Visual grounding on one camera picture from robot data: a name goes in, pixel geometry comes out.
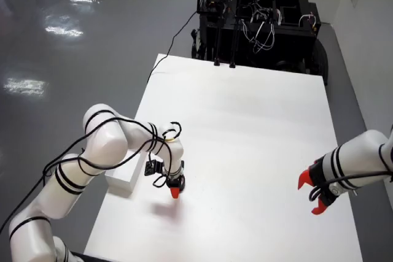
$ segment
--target power cable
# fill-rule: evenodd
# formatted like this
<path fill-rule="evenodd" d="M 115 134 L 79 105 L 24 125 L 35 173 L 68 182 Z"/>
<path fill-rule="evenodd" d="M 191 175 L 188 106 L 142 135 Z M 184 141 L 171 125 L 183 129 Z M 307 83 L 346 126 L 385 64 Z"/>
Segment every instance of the power cable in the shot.
<path fill-rule="evenodd" d="M 150 76 L 152 75 L 152 73 L 153 73 L 153 71 L 155 70 L 155 68 L 156 68 L 164 59 L 166 59 L 166 58 L 168 57 L 169 53 L 171 52 L 171 49 L 172 49 L 172 46 L 173 46 L 173 42 L 174 42 L 174 39 L 176 38 L 176 36 L 179 35 L 180 32 L 184 29 L 184 27 L 188 25 L 188 23 L 190 22 L 190 20 L 192 19 L 192 17 L 193 17 L 196 13 L 197 13 L 197 11 L 194 12 L 194 13 L 191 15 L 191 17 L 185 22 L 185 24 L 184 24 L 183 27 L 179 30 L 179 32 L 177 32 L 177 33 L 175 34 L 175 36 L 173 36 L 171 46 L 169 47 L 166 56 L 164 56 L 162 59 L 160 59 L 160 60 L 158 61 L 158 63 L 153 67 L 153 69 L 151 70 L 151 72 L 150 72 L 150 74 L 149 74 L 149 78 L 147 78 L 146 84 L 149 83 Z"/>
<path fill-rule="evenodd" d="M 75 145 L 77 145 L 79 142 L 81 142 L 82 140 L 88 138 L 89 136 L 91 136 L 95 131 L 97 131 L 100 127 L 102 127 L 103 125 L 112 122 L 112 121 L 125 121 L 128 123 L 134 123 L 139 125 L 140 127 L 142 127 L 143 129 L 145 129 L 149 134 L 152 135 L 152 138 L 145 141 L 145 143 L 143 143 L 140 148 L 137 149 L 137 151 L 135 151 L 131 156 L 129 156 L 127 159 L 121 161 L 119 164 L 116 164 L 114 166 L 100 166 L 97 165 L 95 163 L 92 163 L 91 161 L 83 158 L 82 156 L 77 156 L 77 157 L 73 157 L 73 158 L 67 158 L 67 159 L 62 159 L 59 160 L 62 156 L 65 156 L 65 154 L 67 154 Z M 179 127 L 179 131 L 176 133 L 176 135 L 170 139 L 176 139 L 180 136 L 180 133 L 182 132 L 182 128 L 180 123 L 178 122 L 171 122 L 174 125 L 177 125 Z M 157 182 L 158 179 L 162 178 L 162 176 L 160 176 L 158 179 L 156 179 L 154 181 L 154 186 L 155 187 L 162 187 L 166 181 L 169 178 L 169 173 L 171 171 L 172 168 L 172 152 L 171 149 L 169 147 L 169 145 L 166 143 L 165 138 L 161 138 L 158 137 L 157 134 L 154 134 L 151 130 L 149 130 L 148 128 L 146 128 L 142 123 L 132 120 L 132 119 L 126 119 L 126 118 L 122 118 L 122 117 L 112 117 L 109 118 L 105 121 L 102 121 L 100 124 L 98 124 L 96 127 L 94 127 L 89 133 L 85 134 L 84 136 L 78 138 L 76 141 L 74 141 L 65 151 L 63 151 L 60 155 L 58 155 L 55 159 L 53 159 L 52 161 L 50 161 L 48 164 L 45 165 L 44 170 L 42 171 L 42 175 L 41 177 L 38 179 L 38 181 L 33 185 L 32 189 L 30 189 L 30 191 L 25 195 L 25 197 L 18 203 L 18 205 L 15 207 L 14 210 L 11 211 L 11 213 L 9 214 L 9 216 L 4 220 L 4 222 L 2 223 L 1 227 L 0 227 L 0 235 L 3 232 L 4 228 L 6 227 L 6 224 L 9 222 L 9 220 L 13 217 L 13 215 L 18 211 L 18 209 L 23 205 L 23 203 L 31 196 L 31 194 L 34 192 L 34 190 L 36 190 L 36 188 L 39 186 L 39 184 L 41 182 L 43 182 L 45 184 L 45 178 L 48 176 L 48 172 L 51 170 L 51 168 L 62 164 L 62 163 L 66 163 L 66 162 L 70 162 L 70 161 L 83 161 L 84 163 L 86 163 L 88 166 L 95 168 L 95 169 L 99 169 L 99 170 L 111 170 L 111 169 L 115 169 L 117 167 L 120 167 L 121 165 L 124 165 L 125 163 L 127 163 L 129 160 L 131 160 L 134 156 L 136 156 L 143 148 L 146 144 L 151 143 L 151 142 L 160 142 L 162 143 L 162 146 L 165 146 L 168 149 L 168 153 L 169 153 L 169 169 L 165 175 L 165 181 L 162 185 L 158 186 L 155 185 L 155 183 Z"/>

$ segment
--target black joint ring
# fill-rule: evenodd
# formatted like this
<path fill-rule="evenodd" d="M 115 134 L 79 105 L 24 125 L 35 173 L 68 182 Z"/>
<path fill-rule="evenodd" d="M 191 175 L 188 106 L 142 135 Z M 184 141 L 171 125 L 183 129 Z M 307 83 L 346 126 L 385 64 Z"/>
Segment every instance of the black joint ring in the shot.
<path fill-rule="evenodd" d="M 68 193 L 72 194 L 72 195 L 80 195 L 83 191 L 74 191 L 70 188 L 68 188 L 60 179 L 59 174 L 57 173 L 57 169 L 55 170 L 55 177 L 57 182 L 59 183 L 59 185 L 62 187 L 63 190 L 67 191 Z"/>
<path fill-rule="evenodd" d="M 87 120 L 87 122 L 86 122 L 86 125 L 85 125 L 85 133 L 86 133 L 88 124 L 89 124 L 97 115 L 102 114 L 102 113 L 110 113 L 110 114 L 112 114 L 113 116 L 116 117 L 116 115 L 115 115 L 111 110 L 99 110 L 99 111 L 95 112 L 93 115 L 91 115 L 91 117 L 90 117 L 90 118 Z"/>
<path fill-rule="evenodd" d="M 59 167 L 59 172 L 61 177 L 69 184 L 69 186 L 77 189 L 77 190 L 84 190 L 86 188 L 86 185 L 78 185 L 74 183 L 70 178 L 67 177 L 67 175 L 64 173 L 63 168 L 61 167 L 61 164 L 58 165 Z"/>
<path fill-rule="evenodd" d="M 21 223 L 19 223 L 19 224 L 11 231 L 11 233 L 10 233 L 10 240 L 11 240 L 12 236 L 14 235 L 14 233 L 16 233 L 16 231 L 17 231 L 19 228 L 21 228 L 23 225 L 25 225 L 25 224 L 27 224 L 27 223 L 29 223 L 29 222 L 31 222 L 31 221 L 36 221 L 36 220 L 44 220 L 44 221 L 48 222 L 49 225 L 50 225 L 50 221 L 49 221 L 49 219 L 48 219 L 47 217 L 44 217 L 44 216 L 30 217 L 30 218 L 28 218 L 28 219 L 23 220 Z"/>

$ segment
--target white wire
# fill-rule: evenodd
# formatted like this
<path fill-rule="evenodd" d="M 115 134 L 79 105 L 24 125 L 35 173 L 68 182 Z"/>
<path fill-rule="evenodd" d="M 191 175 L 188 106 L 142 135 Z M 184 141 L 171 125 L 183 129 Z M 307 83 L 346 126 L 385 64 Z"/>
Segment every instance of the white wire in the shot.
<path fill-rule="evenodd" d="M 274 46 L 274 42 L 275 42 L 275 37 L 274 37 L 274 25 L 273 24 L 271 24 L 270 25 L 271 27 L 270 27 L 270 33 L 269 33 L 269 35 L 268 35 L 268 37 L 266 38 L 266 41 L 265 41 L 265 43 L 264 44 L 261 44 L 259 41 L 257 41 L 257 40 L 255 40 L 255 45 L 254 45 L 254 48 L 252 49 L 252 51 L 256 54 L 256 53 L 258 53 L 261 49 L 263 49 L 263 50 L 271 50 L 272 48 L 273 48 L 273 46 Z M 266 43 L 268 42 L 268 40 L 269 40 L 269 38 L 270 38 L 270 36 L 273 34 L 273 38 L 272 38 L 272 41 L 271 41 L 271 44 L 270 45 L 266 45 Z"/>
<path fill-rule="evenodd" d="M 262 24 L 260 24 L 260 26 L 259 26 L 259 29 L 258 29 L 258 32 L 257 32 L 257 35 L 255 35 L 255 39 L 257 40 L 257 38 L 258 38 L 258 35 L 259 35 L 259 31 L 261 30 L 261 28 L 262 28 L 262 26 L 263 26 L 263 24 L 264 24 L 265 22 L 263 21 L 262 22 Z"/>
<path fill-rule="evenodd" d="M 268 37 L 266 38 L 265 42 L 264 42 L 263 44 L 261 44 L 261 43 L 257 40 L 257 37 L 258 37 L 259 32 L 260 32 L 260 30 L 261 30 L 261 28 L 262 28 L 262 26 L 263 26 L 263 24 L 264 24 L 265 22 L 262 22 L 262 24 L 259 26 L 259 29 L 258 29 L 258 31 L 257 31 L 257 34 L 255 35 L 255 37 L 253 37 L 253 38 L 251 38 L 251 39 L 248 37 L 248 30 L 247 30 L 247 26 L 246 26 L 244 20 L 241 20 L 241 22 L 242 22 L 242 24 L 243 24 L 243 33 L 244 33 L 244 36 L 246 37 L 246 39 L 247 39 L 250 43 L 254 43 L 254 47 L 252 48 L 252 51 L 253 51 L 255 54 L 258 53 L 261 49 L 263 49 L 263 50 L 271 50 L 271 49 L 273 48 L 274 42 L 275 42 L 275 36 L 274 36 L 275 33 L 274 33 L 274 25 L 273 25 L 273 24 L 270 25 L 270 33 L 269 33 Z M 266 43 L 269 41 L 269 38 L 270 38 L 271 35 L 273 35 L 273 38 L 272 38 L 272 40 L 271 40 L 271 44 L 270 44 L 270 45 L 267 45 Z"/>
<path fill-rule="evenodd" d="M 281 25 L 281 12 L 280 12 L 280 10 L 279 9 L 277 9 L 277 13 L 278 13 L 278 25 L 280 26 Z"/>
<path fill-rule="evenodd" d="M 311 17 L 313 17 L 314 18 L 314 24 L 313 24 L 313 27 L 315 27 L 315 24 L 316 24 L 316 22 L 317 22 L 317 18 L 315 17 L 315 15 L 313 15 L 313 14 L 309 14 L 309 15 L 302 15 L 302 17 L 300 18 L 300 20 L 299 20 L 299 27 L 300 27 L 300 22 L 302 21 L 302 19 L 303 18 L 305 18 L 305 17 L 308 17 L 308 19 L 309 18 L 311 18 Z"/>

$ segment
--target white block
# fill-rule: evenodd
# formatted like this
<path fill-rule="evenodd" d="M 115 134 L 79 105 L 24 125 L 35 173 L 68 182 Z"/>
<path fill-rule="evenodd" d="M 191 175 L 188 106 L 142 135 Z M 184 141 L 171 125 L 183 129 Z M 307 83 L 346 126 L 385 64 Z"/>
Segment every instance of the white block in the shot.
<path fill-rule="evenodd" d="M 128 158 L 132 154 L 133 152 L 131 150 L 127 151 L 124 159 Z M 146 156 L 147 153 L 142 152 L 129 160 L 127 164 L 124 164 L 119 168 L 106 171 L 105 178 L 109 187 L 117 187 L 132 192 L 138 179 L 138 175 L 142 167 L 144 167 Z"/>

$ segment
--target metal frame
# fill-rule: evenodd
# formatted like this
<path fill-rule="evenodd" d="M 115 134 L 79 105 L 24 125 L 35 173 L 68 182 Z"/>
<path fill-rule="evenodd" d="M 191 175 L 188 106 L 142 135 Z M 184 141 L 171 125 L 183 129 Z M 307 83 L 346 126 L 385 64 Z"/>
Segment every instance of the metal frame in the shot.
<path fill-rule="evenodd" d="M 235 67 L 235 61 L 239 56 L 239 49 L 241 47 L 244 47 L 245 41 L 245 38 L 241 37 L 242 34 L 239 34 L 239 32 L 241 31 L 241 28 L 239 27 L 239 22 L 240 19 L 244 18 L 242 14 L 243 8 L 241 5 L 243 0 L 220 0 L 228 5 L 229 9 L 234 12 L 233 14 L 217 14 L 203 10 L 201 6 L 201 0 L 197 1 L 197 9 L 198 13 L 200 14 L 200 36 L 201 40 L 203 40 L 206 44 L 208 60 L 214 60 L 214 64 L 218 66 L 220 57 L 223 56 L 222 52 L 225 51 L 227 53 L 230 50 L 230 57 L 228 58 L 228 55 L 225 54 L 226 58 L 224 60 L 230 63 L 230 67 Z M 277 5 L 279 5 L 277 1 L 282 2 L 282 0 L 272 0 L 273 11 L 275 11 Z M 308 0 L 297 0 L 297 2 L 298 9 L 301 15 L 308 14 L 311 11 L 313 11 L 313 13 L 315 14 L 317 18 L 317 25 L 315 27 L 315 30 L 313 30 L 310 23 L 306 21 L 306 19 L 303 19 L 301 27 L 293 25 L 289 26 L 285 23 L 283 23 L 281 26 L 278 26 L 276 15 L 275 13 L 273 14 L 274 30 L 276 36 L 279 36 L 279 42 L 277 46 L 279 47 L 280 44 L 282 44 L 282 48 L 280 48 L 279 51 L 283 52 L 283 50 L 285 50 L 287 56 L 290 56 L 292 54 L 294 61 L 307 59 L 309 58 L 309 56 L 311 56 L 313 51 L 313 45 L 316 40 L 319 27 L 321 25 L 315 4 L 308 2 Z M 256 32 L 259 28 L 259 24 L 250 23 L 248 25 L 251 32 Z M 211 46 L 212 31 L 215 32 L 213 46 Z M 228 32 L 232 33 L 232 41 L 230 45 L 228 43 Z M 268 33 L 268 28 L 262 28 L 261 34 Z"/>

